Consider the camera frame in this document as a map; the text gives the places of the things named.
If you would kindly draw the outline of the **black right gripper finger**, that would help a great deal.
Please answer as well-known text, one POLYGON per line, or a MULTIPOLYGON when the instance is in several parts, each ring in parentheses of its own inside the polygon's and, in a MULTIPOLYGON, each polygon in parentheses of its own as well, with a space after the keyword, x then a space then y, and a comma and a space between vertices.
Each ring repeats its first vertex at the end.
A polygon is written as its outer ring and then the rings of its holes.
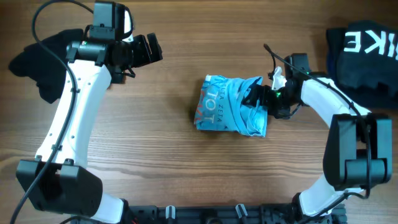
POLYGON ((248 96, 262 96, 264 94, 264 86, 262 85, 252 84, 249 89, 248 96))
POLYGON ((263 97, 263 95, 251 93, 242 100, 242 105, 253 108, 258 106, 264 106, 263 97))

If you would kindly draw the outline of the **light blue t-shirt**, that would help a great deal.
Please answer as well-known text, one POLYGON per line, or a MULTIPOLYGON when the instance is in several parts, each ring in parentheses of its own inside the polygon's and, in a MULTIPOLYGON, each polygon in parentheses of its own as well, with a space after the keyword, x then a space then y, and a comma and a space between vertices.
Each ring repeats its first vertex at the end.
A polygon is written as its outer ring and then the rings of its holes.
POLYGON ((207 75, 201 87, 194 125, 202 131, 232 131, 245 136, 266 136, 267 110, 256 104, 246 106, 243 99, 262 77, 226 78, 207 75))

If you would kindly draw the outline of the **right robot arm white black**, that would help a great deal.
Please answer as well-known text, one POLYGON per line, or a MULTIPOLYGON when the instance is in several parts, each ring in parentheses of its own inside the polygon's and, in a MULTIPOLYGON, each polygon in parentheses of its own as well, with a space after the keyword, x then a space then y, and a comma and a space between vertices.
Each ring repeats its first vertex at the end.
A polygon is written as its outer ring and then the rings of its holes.
POLYGON ((291 117, 292 105, 309 106, 328 125, 323 174, 290 205, 293 222, 314 222, 344 200, 367 199, 373 187, 390 181, 392 121, 356 104, 324 73, 311 71, 307 54, 281 61, 285 75, 271 71, 272 86, 253 85, 243 104, 263 106, 277 119, 291 117))

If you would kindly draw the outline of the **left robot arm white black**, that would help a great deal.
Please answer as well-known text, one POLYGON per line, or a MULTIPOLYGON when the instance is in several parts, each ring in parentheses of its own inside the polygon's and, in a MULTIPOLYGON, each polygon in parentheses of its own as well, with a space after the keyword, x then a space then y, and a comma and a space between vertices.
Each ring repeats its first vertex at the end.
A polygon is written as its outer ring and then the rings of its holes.
POLYGON ((23 202, 42 212, 100 223, 135 223, 126 200, 103 190, 87 170, 88 143, 101 100, 112 83, 134 77, 134 69, 162 59, 154 33, 133 35, 129 8, 96 1, 93 23, 83 38, 70 42, 60 63, 65 83, 47 137, 33 160, 21 160, 16 177, 23 202))

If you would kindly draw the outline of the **folded black shirt white letters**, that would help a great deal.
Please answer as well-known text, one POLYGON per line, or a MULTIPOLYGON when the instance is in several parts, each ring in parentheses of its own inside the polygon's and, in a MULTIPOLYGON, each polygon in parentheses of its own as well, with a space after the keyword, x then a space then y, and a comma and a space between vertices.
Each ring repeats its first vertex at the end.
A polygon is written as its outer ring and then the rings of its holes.
POLYGON ((356 21, 326 30, 327 69, 337 87, 367 108, 397 108, 397 30, 356 21))

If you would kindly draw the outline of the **crumpled black garment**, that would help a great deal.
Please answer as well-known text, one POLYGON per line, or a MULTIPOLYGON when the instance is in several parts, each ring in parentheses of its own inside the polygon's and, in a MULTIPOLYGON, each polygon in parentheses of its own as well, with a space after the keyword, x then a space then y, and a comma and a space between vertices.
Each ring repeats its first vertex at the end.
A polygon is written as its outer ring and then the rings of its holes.
MULTIPOLYGON (((68 29, 47 37, 42 43, 65 60, 67 45, 82 37, 82 29, 68 29)), ((47 103, 53 103, 62 95, 66 69, 39 44, 25 47, 23 52, 11 60, 9 70, 17 77, 29 77, 35 81, 40 97, 47 103)))

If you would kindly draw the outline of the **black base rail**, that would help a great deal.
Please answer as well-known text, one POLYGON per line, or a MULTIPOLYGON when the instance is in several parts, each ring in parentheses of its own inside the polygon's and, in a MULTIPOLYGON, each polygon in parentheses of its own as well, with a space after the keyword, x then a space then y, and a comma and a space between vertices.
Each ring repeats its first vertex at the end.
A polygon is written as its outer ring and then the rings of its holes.
POLYGON ((246 206, 240 215, 235 206, 227 207, 156 207, 131 206, 134 219, 131 223, 174 224, 282 224, 296 223, 289 204, 246 206))

